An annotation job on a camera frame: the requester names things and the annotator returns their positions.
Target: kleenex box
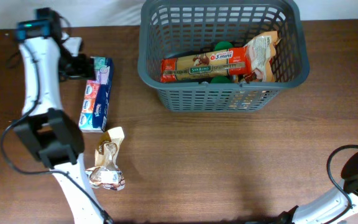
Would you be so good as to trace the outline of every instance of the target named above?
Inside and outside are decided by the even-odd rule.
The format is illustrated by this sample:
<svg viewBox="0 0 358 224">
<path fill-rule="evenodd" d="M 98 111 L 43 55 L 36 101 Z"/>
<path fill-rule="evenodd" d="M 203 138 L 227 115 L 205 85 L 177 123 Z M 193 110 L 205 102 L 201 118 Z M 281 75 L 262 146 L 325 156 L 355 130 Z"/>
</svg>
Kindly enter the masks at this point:
<svg viewBox="0 0 358 224">
<path fill-rule="evenodd" d="M 95 57 L 96 80 L 86 81 L 85 97 L 78 126 L 84 133 L 103 133 L 107 123 L 112 74 L 111 58 Z"/>
</svg>

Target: brown table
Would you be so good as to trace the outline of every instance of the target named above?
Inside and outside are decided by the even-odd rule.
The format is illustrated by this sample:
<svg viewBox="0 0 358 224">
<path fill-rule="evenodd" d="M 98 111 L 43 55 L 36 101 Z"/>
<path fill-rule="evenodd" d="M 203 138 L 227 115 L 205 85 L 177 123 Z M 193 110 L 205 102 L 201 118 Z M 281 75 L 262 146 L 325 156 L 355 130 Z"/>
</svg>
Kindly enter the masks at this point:
<svg viewBox="0 0 358 224">
<path fill-rule="evenodd" d="M 117 164 L 126 178 L 119 192 L 95 190 L 118 221 L 208 222 L 276 216 L 332 187 L 326 159 L 335 148 L 358 144 L 358 21 L 304 22 L 311 65 L 307 81 L 279 94 L 255 113 L 171 113 L 137 74 L 138 27 L 73 29 L 85 53 L 116 65 L 110 128 L 126 138 Z M 6 70 L 17 50 L 0 30 L 0 135 L 21 114 L 24 71 Z M 65 111 L 77 121 L 85 82 L 60 85 Z M 85 162 L 93 165 L 99 134 L 84 134 Z M 6 139 L 13 160 L 42 169 L 14 134 Z M 354 153 L 340 153 L 333 174 Z M 358 223 L 358 215 L 350 217 Z M 72 223 L 52 176 L 19 175 L 0 155 L 0 223 Z"/>
</svg>

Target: crumpled wrapper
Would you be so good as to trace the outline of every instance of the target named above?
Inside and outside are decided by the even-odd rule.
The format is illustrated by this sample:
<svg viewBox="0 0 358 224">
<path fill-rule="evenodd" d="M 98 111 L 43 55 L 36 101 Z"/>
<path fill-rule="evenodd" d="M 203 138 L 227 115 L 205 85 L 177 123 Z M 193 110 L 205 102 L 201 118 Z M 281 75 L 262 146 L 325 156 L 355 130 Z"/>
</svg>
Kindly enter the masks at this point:
<svg viewBox="0 0 358 224">
<path fill-rule="evenodd" d="M 121 127 L 112 128 L 100 137 L 94 152 L 94 167 L 85 170 L 92 188 L 122 190 L 125 187 L 124 176 L 116 165 L 122 140 L 124 131 Z"/>
</svg>

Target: gray basket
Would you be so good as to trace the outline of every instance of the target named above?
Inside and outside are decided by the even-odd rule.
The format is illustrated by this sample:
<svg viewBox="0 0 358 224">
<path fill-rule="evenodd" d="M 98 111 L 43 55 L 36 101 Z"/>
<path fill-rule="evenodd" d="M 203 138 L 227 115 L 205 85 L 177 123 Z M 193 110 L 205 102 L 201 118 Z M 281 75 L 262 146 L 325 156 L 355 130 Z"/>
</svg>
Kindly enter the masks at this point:
<svg viewBox="0 0 358 224">
<path fill-rule="evenodd" d="M 163 58 L 213 51 L 220 41 L 242 47 L 256 35 L 278 30 L 272 70 L 276 82 L 250 84 L 160 83 Z M 172 111 L 255 111 L 309 74 L 299 10 L 292 0 L 147 0 L 142 8 L 138 72 Z"/>
</svg>

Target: white background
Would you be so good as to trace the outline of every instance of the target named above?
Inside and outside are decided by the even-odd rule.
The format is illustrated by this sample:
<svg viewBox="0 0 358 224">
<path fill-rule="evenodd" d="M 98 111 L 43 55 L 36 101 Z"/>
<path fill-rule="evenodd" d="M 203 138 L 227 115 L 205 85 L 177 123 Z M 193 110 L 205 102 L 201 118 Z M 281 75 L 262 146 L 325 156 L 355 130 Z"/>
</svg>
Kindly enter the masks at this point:
<svg viewBox="0 0 358 224">
<path fill-rule="evenodd" d="M 0 0 L 0 29 L 34 18 L 34 9 L 51 7 L 73 27 L 140 24 L 145 0 Z M 302 20 L 358 19 L 358 0 L 295 0 Z"/>
</svg>

